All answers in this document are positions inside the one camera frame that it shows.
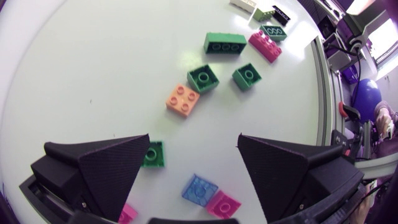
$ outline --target orange lego brick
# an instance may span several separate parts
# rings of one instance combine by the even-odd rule
[[[187,117],[199,99],[199,93],[178,84],[166,101],[167,109]]]

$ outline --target exercise ball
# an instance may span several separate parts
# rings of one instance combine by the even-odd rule
[[[351,97],[351,105],[361,113],[361,123],[375,121],[373,112],[381,101],[381,93],[375,81],[365,78],[356,85]]]

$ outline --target table surface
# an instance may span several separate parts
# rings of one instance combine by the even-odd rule
[[[206,55],[207,32],[243,34],[260,23],[228,1],[67,1],[44,25],[15,74],[0,132],[8,198],[22,223],[42,223],[18,186],[47,141],[76,143],[149,133],[166,167],[141,169],[127,203],[150,217],[215,219],[181,197],[194,173],[239,200],[241,223],[265,223],[236,149],[240,133],[314,145],[318,85],[309,43],[317,27],[296,1],[270,1],[291,20],[270,64],[250,44],[241,55]],[[279,25],[275,20],[267,24]],[[252,63],[262,80],[241,92],[232,79]],[[187,72],[209,64],[220,84],[187,119],[165,107]]]

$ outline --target dark green lego brick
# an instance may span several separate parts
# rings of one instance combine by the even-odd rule
[[[272,15],[274,15],[274,13],[275,13],[275,10],[263,12],[263,11],[261,11],[261,9],[257,8],[253,14],[253,19],[255,19],[259,22],[262,22],[262,21],[270,19],[272,17]]]
[[[189,85],[199,94],[206,93],[216,88],[219,81],[216,75],[211,71],[209,65],[204,65],[191,72],[188,72],[187,79]]]
[[[260,30],[262,30],[266,35],[271,38],[271,40],[278,42],[286,39],[287,35],[285,31],[280,26],[260,26]]]
[[[240,34],[207,33],[203,48],[206,54],[240,54],[247,42]]]
[[[163,143],[161,141],[150,142],[141,167],[164,167],[163,155]]]
[[[261,76],[251,63],[236,69],[232,77],[242,91],[248,90],[253,84],[261,80]]]

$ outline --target translucent blue lego brick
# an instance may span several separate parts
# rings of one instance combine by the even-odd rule
[[[194,174],[187,186],[184,188],[182,197],[205,207],[212,196],[216,193],[217,189],[217,185]]]

